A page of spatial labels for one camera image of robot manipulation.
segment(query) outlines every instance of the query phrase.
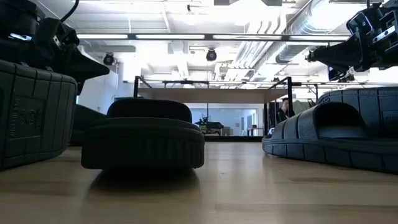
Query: ceiling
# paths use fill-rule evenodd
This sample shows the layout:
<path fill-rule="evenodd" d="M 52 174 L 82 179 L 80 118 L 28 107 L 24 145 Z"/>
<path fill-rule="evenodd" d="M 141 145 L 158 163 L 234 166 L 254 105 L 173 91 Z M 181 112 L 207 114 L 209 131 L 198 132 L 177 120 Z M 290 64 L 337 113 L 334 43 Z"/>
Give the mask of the ceiling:
<path fill-rule="evenodd" d="M 72 0 L 31 1 L 41 7 L 47 16 L 57 18 L 65 15 L 74 4 Z M 238 0 L 229 6 L 220 6 L 219 1 L 80 0 L 78 9 L 66 23 L 79 34 L 281 34 L 289 32 L 289 29 L 285 29 L 289 19 L 293 18 L 294 22 L 299 22 L 306 19 L 308 13 L 303 11 L 301 17 L 294 18 L 307 0 L 290 3 L 283 1 L 282 7 L 267 6 L 261 0 Z M 345 29 L 345 20 L 353 16 L 358 9 L 357 6 L 351 9 L 350 4 L 344 4 L 344 8 L 340 8 L 344 10 L 340 10 L 339 19 L 336 19 L 335 16 L 329 16 L 336 12 L 328 12 L 326 9 L 338 10 L 336 7 L 341 6 L 332 5 L 327 0 L 312 1 L 320 2 L 312 7 L 311 13 L 319 15 L 313 24 L 318 24 L 320 27 L 330 26 L 328 30 L 322 30 L 325 34 L 348 33 Z M 328 81 L 326 66 L 304 60 L 308 46 L 298 47 L 300 51 L 296 52 L 288 63 L 280 64 L 274 58 L 284 48 L 286 49 L 287 46 L 283 43 L 85 40 L 81 44 L 98 61 L 102 61 L 107 52 L 114 52 L 115 57 L 121 62 L 134 61 L 134 66 L 141 67 L 140 75 L 148 80 L 184 78 L 258 82 L 291 76 L 294 82 Z M 208 49 L 216 50 L 216 61 L 206 60 Z"/>

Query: person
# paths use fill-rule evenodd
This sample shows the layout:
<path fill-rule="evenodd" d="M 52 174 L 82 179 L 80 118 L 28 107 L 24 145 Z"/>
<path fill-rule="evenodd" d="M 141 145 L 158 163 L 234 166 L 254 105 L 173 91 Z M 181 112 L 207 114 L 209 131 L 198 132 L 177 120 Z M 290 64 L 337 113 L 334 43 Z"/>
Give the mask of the person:
<path fill-rule="evenodd" d="M 284 120 L 286 120 L 289 117 L 293 117 L 294 111 L 292 110 L 293 114 L 290 114 L 289 116 L 289 99 L 288 98 L 283 98 L 282 99 L 282 106 L 279 108 L 276 116 L 277 123 L 280 123 Z"/>

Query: wooden tabletop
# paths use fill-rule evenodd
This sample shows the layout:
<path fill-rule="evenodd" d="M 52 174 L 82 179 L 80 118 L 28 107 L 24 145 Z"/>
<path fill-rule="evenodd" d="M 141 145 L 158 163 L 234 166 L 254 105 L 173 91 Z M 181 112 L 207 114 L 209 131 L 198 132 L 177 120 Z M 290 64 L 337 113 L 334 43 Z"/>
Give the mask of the wooden tabletop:
<path fill-rule="evenodd" d="M 181 103 L 268 103 L 287 95 L 287 90 L 140 88 L 138 94 L 148 99 L 173 100 Z"/>
<path fill-rule="evenodd" d="M 398 176 L 266 156 L 259 143 L 207 143 L 202 168 L 116 172 L 80 149 L 0 172 L 4 224 L 389 224 Z"/>

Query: cable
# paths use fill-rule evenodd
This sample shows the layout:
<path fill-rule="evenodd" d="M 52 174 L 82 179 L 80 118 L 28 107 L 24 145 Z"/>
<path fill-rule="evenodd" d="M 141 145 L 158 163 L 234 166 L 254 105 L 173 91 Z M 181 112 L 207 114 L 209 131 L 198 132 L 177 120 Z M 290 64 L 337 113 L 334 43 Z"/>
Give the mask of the cable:
<path fill-rule="evenodd" d="M 79 5 L 79 0 L 75 0 L 75 4 L 73 5 L 72 9 L 62 17 L 61 22 L 65 22 L 77 9 L 77 6 Z"/>

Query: security camera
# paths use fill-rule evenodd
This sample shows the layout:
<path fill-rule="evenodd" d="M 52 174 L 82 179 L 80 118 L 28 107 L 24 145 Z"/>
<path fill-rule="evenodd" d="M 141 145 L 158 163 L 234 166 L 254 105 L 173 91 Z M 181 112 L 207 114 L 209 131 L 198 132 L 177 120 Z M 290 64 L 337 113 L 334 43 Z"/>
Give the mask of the security camera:
<path fill-rule="evenodd" d="M 105 65 L 113 65 L 114 62 L 115 62 L 115 60 L 113 57 L 113 53 L 106 53 L 106 56 L 104 58 L 104 64 Z"/>
<path fill-rule="evenodd" d="M 214 62 L 217 59 L 217 53 L 215 49 L 209 49 L 206 55 L 206 59 L 209 62 Z"/>

